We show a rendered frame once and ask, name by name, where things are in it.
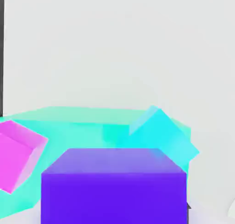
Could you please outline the small purple cube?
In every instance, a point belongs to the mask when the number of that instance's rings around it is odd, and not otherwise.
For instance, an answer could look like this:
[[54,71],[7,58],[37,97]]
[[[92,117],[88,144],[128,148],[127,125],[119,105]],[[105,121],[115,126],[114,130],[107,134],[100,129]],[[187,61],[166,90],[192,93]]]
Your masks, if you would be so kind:
[[186,179],[158,149],[68,149],[41,174],[41,224],[187,224]]

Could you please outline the small cyan cube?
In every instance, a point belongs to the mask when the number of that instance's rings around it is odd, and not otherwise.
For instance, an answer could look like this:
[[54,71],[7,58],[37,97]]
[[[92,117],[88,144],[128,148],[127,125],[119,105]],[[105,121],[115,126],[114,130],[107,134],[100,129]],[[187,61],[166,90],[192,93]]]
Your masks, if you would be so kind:
[[156,106],[132,122],[129,132],[134,143],[139,141],[142,147],[160,149],[186,173],[190,161],[199,154],[191,143],[190,130],[185,126],[181,128]]

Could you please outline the small magenta cube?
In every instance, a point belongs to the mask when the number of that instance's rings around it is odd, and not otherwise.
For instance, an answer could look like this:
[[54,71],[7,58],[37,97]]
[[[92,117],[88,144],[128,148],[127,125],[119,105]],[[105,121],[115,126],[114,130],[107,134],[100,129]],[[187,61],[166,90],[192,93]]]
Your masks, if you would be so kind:
[[0,122],[0,190],[11,194],[32,174],[48,138],[8,120]]

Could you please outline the large turquoise box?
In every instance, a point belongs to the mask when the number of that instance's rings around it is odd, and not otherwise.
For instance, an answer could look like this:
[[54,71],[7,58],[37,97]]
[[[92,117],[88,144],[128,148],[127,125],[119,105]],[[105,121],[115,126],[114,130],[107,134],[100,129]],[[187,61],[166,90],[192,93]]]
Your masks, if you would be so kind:
[[41,174],[68,149],[153,149],[142,147],[139,141],[134,143],[129,132],[130,124],[144,112],[135,109],[48,107],[0,119],[0,122],[14,121],[48,138],[30,177],[11,194],[0,190],[0,219],[41,203]]

